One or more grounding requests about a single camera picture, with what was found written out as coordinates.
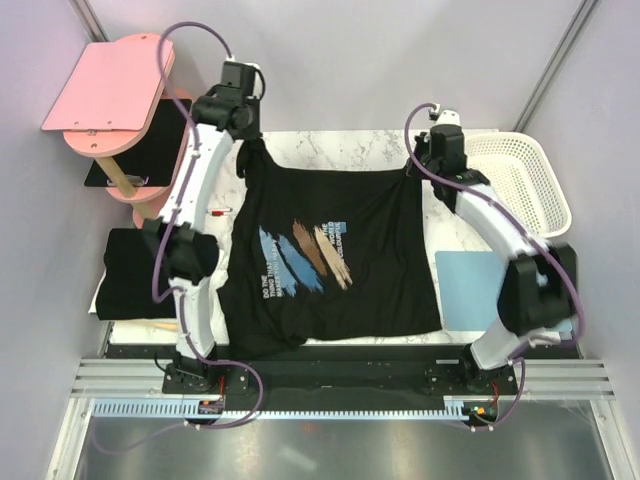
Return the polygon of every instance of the blue paint stroke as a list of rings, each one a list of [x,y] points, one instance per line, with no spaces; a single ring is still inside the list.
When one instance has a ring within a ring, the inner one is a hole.
[[[311,263],[295,249],[291,242],[282,235],[278,235],[278,245],[284,258],[287,260],[293,273],[309,290],[322,292],[322,283],[318,278],[315,268]]]
[[[260,246],[262,247],[262,254],[267,262],[267,269],[269,273],[272,273],[276,283],[278,281],[280,282],[280,286],[284,293],[290,297],[295,296],[298,282],[294,276],[291,275],[286,263],[280,256],[280,252],[278,252],[278,249],[276,248],[275,240],[271,234],[262,230],[262,227],[260,227],[259,233]]]

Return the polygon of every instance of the gray floor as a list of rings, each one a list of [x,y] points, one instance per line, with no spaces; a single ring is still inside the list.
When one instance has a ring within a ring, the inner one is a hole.
[[[175,420],[93,422],[99,441],[118,448]],[[219,432],[178,429],[115,457],[85,446],[84,478],[610,479],[592,425],[578,409],[523,403],[495,432],[475,434],[418,421],[265,420]]]

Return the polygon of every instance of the wooden leg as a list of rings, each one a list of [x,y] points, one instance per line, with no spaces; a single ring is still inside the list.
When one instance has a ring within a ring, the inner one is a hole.
[[[96,162],[123,196],[131,198],[136,194],[136,187],[131,184],[113,157],[96,158]]]
[[[156,218],[155,212],[148,203],[132,203],[131,206],[142,218]]]

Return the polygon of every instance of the blue mat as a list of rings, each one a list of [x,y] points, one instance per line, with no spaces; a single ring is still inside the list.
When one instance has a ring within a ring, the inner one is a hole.
[[[496,302],[505,265],[493,252],[436,252],[436,268],[447,330],[483,332],[498,317]],[[570,332],[565,320],[556,332]]]

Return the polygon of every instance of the basket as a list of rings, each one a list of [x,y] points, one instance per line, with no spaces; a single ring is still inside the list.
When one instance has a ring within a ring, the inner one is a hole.
[[[504,204],[532,232],[557,237],[571,225],[571,211],[544,150],[533,138],[511,132],[466,137],[469,168],[480,170]]]

